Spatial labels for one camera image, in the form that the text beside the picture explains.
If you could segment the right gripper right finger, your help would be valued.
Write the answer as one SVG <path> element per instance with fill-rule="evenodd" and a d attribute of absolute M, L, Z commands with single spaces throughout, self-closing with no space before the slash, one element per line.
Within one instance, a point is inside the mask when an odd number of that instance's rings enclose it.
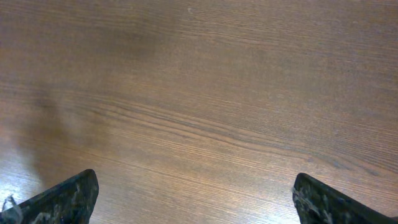
<path fill-rule="evenodd" d="M 397 224 L 306 173 L 296 176 L 292 200 L 301 224 Z"/>

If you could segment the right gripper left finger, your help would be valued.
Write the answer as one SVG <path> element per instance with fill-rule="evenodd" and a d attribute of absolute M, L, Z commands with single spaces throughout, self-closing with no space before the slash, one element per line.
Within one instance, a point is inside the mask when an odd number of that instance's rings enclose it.
<path fill-rule="evenodd" d="M 86 169 L 20 204 L 8 196 L 2 205 L 1 224 L 88 224 L 98 195 L 96 173 Z"/>

